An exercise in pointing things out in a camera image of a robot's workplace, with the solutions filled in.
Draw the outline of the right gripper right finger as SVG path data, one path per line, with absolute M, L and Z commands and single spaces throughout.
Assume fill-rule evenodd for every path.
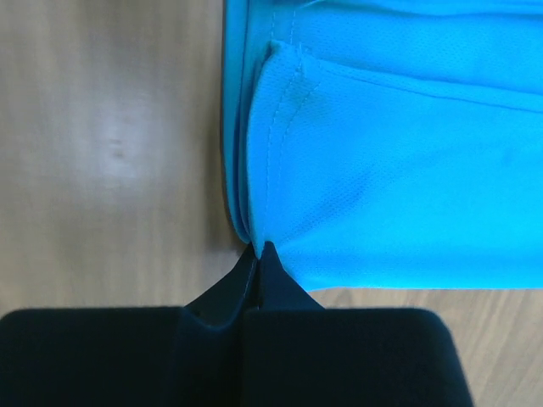
M 470 406 L 452 335 L 433 312 L 326 309 L 267 243 L 244 313 L 247 406 Z

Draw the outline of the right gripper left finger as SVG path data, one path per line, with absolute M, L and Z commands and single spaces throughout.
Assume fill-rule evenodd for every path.
M 257 259 L 185 306 L 20 309 L 1 320 L 4 406 L 237 405 Z

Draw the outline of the teal t shirt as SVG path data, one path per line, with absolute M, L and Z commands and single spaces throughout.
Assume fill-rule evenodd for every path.
M 228 1 L 228 208 L 305 289 L 542 285 L 539 1 Z

